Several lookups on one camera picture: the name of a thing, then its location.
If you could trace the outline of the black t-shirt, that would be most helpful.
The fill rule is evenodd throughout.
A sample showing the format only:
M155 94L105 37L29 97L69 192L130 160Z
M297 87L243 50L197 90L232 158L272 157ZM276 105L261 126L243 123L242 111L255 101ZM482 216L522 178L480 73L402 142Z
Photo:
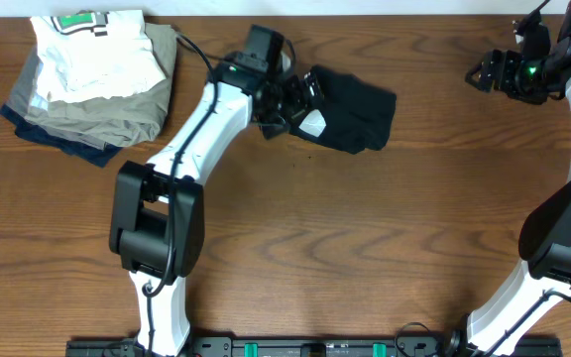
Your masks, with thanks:
M289 132L352 155L384 148L391 135L397 95L320 64L310 73L317 79L322 99Z

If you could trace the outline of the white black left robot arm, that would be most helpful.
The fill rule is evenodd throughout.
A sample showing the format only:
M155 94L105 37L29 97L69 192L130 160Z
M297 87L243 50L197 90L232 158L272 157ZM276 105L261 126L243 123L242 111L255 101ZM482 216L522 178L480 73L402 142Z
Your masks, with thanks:
M119 170L109 247L138 297L135 355L177 356L188 340L185 280L205 238L204 186L228 146L252 122L263 129L300 123L323 98L313 71L279 80L225 65L162 150Z

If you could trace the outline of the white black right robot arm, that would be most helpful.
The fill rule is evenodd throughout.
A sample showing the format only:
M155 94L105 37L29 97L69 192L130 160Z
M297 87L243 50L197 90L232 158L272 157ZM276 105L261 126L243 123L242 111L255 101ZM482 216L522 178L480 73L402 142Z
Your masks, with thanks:
M567 99L571 115L571 26L542 58L493 50L470 69L479 90L541 104L552 92ZM571 300L571 155L568 181L525 219L519 259L497 292L466 318L450 354L509 356L523 335L561 300Z

